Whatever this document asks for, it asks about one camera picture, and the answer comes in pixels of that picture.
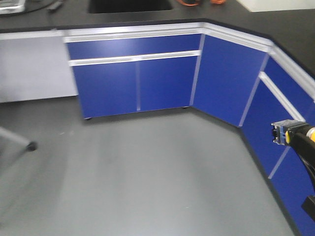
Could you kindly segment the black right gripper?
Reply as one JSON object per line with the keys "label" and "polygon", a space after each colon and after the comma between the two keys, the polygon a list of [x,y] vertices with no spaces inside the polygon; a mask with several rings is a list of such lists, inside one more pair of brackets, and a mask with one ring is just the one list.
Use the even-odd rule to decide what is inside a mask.
{"label": "black right gripper", "polygon": [[[290,145],[304,164],[313,189],[315,188],[315,143],[302,134],[296,134]],[[309,195],[301,205],[306,214],[315,221],[315,197]]]}

